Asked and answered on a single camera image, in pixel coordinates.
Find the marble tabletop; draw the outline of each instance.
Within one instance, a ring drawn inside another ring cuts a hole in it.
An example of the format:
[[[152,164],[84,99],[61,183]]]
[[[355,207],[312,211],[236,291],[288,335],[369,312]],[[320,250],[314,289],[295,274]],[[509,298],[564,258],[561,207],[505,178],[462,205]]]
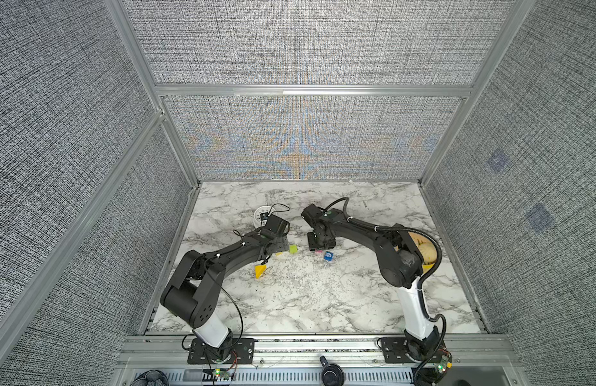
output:
[[[327,206],[349,196],[348,212],[375,224],[402,225],[437,231],[416,183],[401,182],[205,182],[195,203],[174,267],[185,252],[214,251],[235,243],[233,229],[254,229],[253,212],[262,205],[282,203],[289,212],[287,236],[298,252],[283,252],[255,278],[251,264],[223,281],[236,300],[245,332],[402,332],[404,320],[395,288],[379,274],[375,254],[350,240],[338,238],[331,262],[309,251],[301,218],[311,203]],[[446,253],[439,269],[425,282],[426,303],[432,314],[442,313],[450,333],[479,333],[479,327]],[[240,331],[236,308],[221,293],[216,312],[235,334]],[[159,305],[150,331],[188,332],[183,320]]]

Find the gray fabric wall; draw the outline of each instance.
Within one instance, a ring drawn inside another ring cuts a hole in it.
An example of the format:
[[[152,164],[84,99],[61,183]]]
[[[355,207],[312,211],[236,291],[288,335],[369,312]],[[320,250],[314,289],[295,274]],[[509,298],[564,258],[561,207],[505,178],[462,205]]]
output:
[[[0,0],[0,320],[152,112],[102,0]]]
[[[203,179],[417,180],[458,97],[171,96]]]
[[[157,83],[471,85],[514,0],[123,3]],[[417,180],[458,105],[167,99],[199,175],[247,180]]]
[[[470,84],[513,0],[125,0],[160,83]]]
[[[426,194],[534,386],[596,385],[596,1],[537,2]]]
[[[159,128],[2,366],[0,385],[109,382],[190,189]]]

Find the black cable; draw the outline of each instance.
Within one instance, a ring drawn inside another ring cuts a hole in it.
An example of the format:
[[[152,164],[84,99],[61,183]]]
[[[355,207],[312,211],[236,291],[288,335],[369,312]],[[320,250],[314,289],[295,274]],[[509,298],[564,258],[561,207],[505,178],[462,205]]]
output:
[[[349,201],[349,197],[341,197],[339,199],[334,200],[330,205],[326,206],[326,208],[324,209],[324,211],[327,211],[328,209],[330,209],[331,207],[333,207],[333,205],[340,203],[341,201],[345,201],[346,205],[347,202]]]
[[[219,252],[217,252],[217,254],[218,254],[219,256],[223,256],[223,255],[225,255],[225,254],[228,254],[228,253],[236,252],[236,251],[238,251],[240,248],[242,248],[243,246],[244,246],[243,244],[240,244],[239,246],[235,247],[235,248],[234,248],[233,250],[231,250],[231,251],[225,251],[225,252],[223,252],[223,253],[219,253]]]
[[[284,211],[273,211],[273,210],[272,210],[272,208],[274,208],[274,207],[275,207],[275,205],[281,205],[281,206],[284,206],[284,207],[286,207],[287,209],[285,209]],[[281,203],[274,203],[274,204],[272,204],[272,205],[270,206],[270,212],[268,213],[268,215],[270,216],[272,213],[282,213],[282,212],[289,212],[289,210],[290,210],[290,209],[291,209],[291,208],[290,208],[289,206],[285,205],[285,204],[281,204]]]
[[[186,334],[186,335],[183,337],[183,341],[182,341],[182,342],[180,342],[180,345],[182,346],[182,348],[183,348],[183,350],[184,350],[184,351],[191,351],[191,349],[190,349],[190,348],[186,348],[186,347],[185,347],[185,339],[186,339],[186,337],[187,337],[187,336],[189,336],[189,335],[193,335],[193,334]]]
[[[215,376],[212,371],[212,365],[210,364],[210,359],[208,358],[208,353],[206,350],[203,351],[203,355],[206,357],[206,361],[208,362],[208,367],[210,368],[210,379],[212,380],[212,384],[215,385]]]
[[[418,372],[420,370],[422,370],[422,368],[426,365],[426,363],[431,360],[431,358],[433,357],[433,355],[435,355],[435,353],[439,350],[439,347],[442,345],[442,343],[444,342],[444,335],[446,334],[446,318],[442,315],[442,314],[437,314],[435,315],[435,320],[437,319],[441,319],[442,320],[442,333],[439,335],[439,340],[437,345],[435,346],[435,350],[433,350],[433,352],[431,353],[431,355],[427,356],[426,359],[422,362],[420,362],[420,364],[416,367],[416,372],[414,373],[414,382],[416,381],[416,376],[418,375]]]
[[[436,251],[436,260],[435,263],[433,264],[433,267],[428,270],[425,274],[423,274],[420,279],[418,280],[418,283],[416,284],[416,288],[418,289],[418,292],[420,293],[419,297],[418,297],[418,301],[420,303],[420,308],[422,310],[422,314],[423,316],[425,316],[425,318],[431,322],[435,322],[437,319],[437,316],[435,317],[431,317],[429,315],[429,313],[426,311],[426,305],[425,305],[425,298],[424,298],[424,294],[422,291],[422,285],[425,282],[426,279],[428,279],[431,275],[433,275],[433,272],[435,272],[439,265],[442,262],[442,249],[438,243],[437,240],[435,240],[435,238],[433,238],[431,235],[429,235],[428,233],[424,232],[423,230],[420,229],[416,229],[416,228],[411,228],[411,227],[387,227],[385,225],[375,225],[375,224],[371,224],[370,222],[364,221],[364,220],[358,220],[358,219],[354,219],[353,217],[349,217],[348,216],[348,202],[349,202],[349,197],[341,197],[335,201],[332,202],[332,204],[328,205],[326,207],[325,210],[328,210],[332,205],[335,205],[336,203],[340,203],[341,201],[345,201],[345,203],[343,204],[343,216],[346,218],[346,220],[348,222],[351,222],[354,225],[357,225],[359,227],[362,227],[364,229],[373,229],[375,232],[381,230],[381,231],[391,231],[391,230],[396,230],[396,231],[402,231],[402,232],[412,232],[421,236],[424,236],[427,240],[429,240],[433,246],[435,247],[435,251]]]
[[[224,294],[231,300],[231,302],[234,304],[234,307],[236,307],[236,311],[238,311],[238,316],[240,317],[240,336],[238,337],[238,339],[236,339],[236,341],[227,346],[227,347],[218,347],[219,350],[226,350],[228,348],[232,348],[233,346],[237,345],[238,342],[240,341],[240,339],[242,338],[242,334],[244,333],[244,320],[242,319],[242,313],[240,312],[240,308],[238,307],[238,305],[236,304],[236,302],[234,301],[234,298],[231,297],[231,295],[229,293],[227,293],[227,291],[223,288],[222,285],[220,285],[215,278],[212,277],[212,275],[210,275],[210,273],[208,272],[208,270],[206,270],[206,273],[208,274],[208,276],[210,276],[210,278],[212,279],[213,282],[215,282],[215,284],[217,284],[217,286],[219,286],[219,288],[224,292]]]

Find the yellow triangular block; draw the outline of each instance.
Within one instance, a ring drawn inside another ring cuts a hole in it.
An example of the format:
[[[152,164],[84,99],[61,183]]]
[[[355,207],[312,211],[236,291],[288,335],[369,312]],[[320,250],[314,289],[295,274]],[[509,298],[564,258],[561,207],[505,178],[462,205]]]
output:
[[[260,276],[263,274],[263,271],[266,270],[266,265],[263,264],[261,266],[256,266],[256,279],[259,279]]]

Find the mounting plate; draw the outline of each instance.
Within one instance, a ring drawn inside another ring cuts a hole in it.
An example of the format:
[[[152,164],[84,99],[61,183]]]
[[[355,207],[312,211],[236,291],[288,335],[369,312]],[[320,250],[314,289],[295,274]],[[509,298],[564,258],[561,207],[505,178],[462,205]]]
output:
[[[407,356],[405,338],[380,338],[379,345],[386,363],[417,363]],[[431,358],[428,363],[438,363],[441,355]]]
[[[238,356],[238,364],[251,364],[253,363],[253,351],[255,347],[256,340],[253,338],[242,338],[238,341],[236,346],[232,347]],[[189,356],[186,359],[186,363],[188,364],[208,364],[209,360],[206,359],[206,355],[204,354],[204,346],[205,344],[198,338],[195,338],[191,342],[191,349],[189,351]],[[224,363],[217,363],[215,366],[219,366],[220,364],[231,364],[233,363],[233,355],[225,361]]]

